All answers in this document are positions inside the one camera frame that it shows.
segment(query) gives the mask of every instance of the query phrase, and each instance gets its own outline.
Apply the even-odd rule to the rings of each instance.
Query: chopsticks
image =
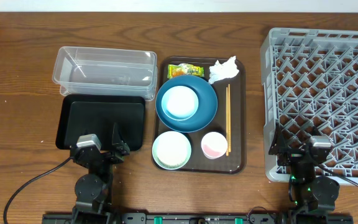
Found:
[[[231,102],[230,102],[230,84],[226,87],[226,156],[231,152]]]

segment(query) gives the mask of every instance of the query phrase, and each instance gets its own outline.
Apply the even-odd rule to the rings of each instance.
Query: brown serving tray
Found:
[[[204,67],[204,79],[209,79],[209,67],[219,60],[220,63],[227,59],[217,58],[190,58],[190,57],[169,57],[166,58],[162,65],[158,76],[158,88],[160,88],[167,80],[168,65],[179,65],[180,63],[190,63],[192,65]],[[218,174],[236,174],[243,170],[247,162],[246,154],[246,96],[245,96],[245,70],[243,64],[236,60],[236,65],[240,70],[239,74],[234,78],[224,79],[215,82],[214,88],[218,97],[218,111],[212,122],[207,127],[193,132],[184,133],[191,144],[190,160],[178,171],[189,172],[208,172]],[[201,140],[203,136],[211,131],[217,131],[226,136],[226,87],[230,83],[231,89],[231,153],[229,156],[222,156],[217,159],[207,159],[201,150]],[[171,131],[165,126],[156,115],[154,140],[162,133]]]

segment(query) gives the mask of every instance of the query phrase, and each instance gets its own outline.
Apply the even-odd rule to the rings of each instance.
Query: bowl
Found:
[[[196,113],[183,121],[177,121],[167,116],[162,109],[164,94],[175,86],[185,86],[192,89],[198,97]],[[206,127],[215,117],[218,109],[218,98],[215,90],[204,79],[193,75],[181,75],[166,81],[157,93],[155,110],[161,122],[168,128],[181,133],[191,133]]]
[[[191,145],[182,133],[167,131],[153,142],[154,161],[162,168],[175,170],[183,167],[190,159]]]
[[[201,149],[208,159],[217,159],[225,155],[227,140],[221,133],[210,132],[202,138]]]
[[[196,93],[186,86],[175,86],[162,96],[162,111],[175,121],[191,118],[198,109]]]

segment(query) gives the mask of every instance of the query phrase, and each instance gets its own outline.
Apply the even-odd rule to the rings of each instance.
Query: crumpled white tissue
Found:
[[[220,64],[219,61],[216,61],[214,66],[211,66],[209,68],[210,74],[209,74],[209,84],[213,84],[216,81],[222,80],[224,78],[233,78],[238,73],[239,70],[237,69],[236,65],[236,56],[233,56],[227,60],[227,62],[224,62],[223,64]]]

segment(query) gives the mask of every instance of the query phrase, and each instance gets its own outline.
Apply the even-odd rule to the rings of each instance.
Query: white wall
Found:
[[[0,11],[358,12],[358,0],[0,0]]]

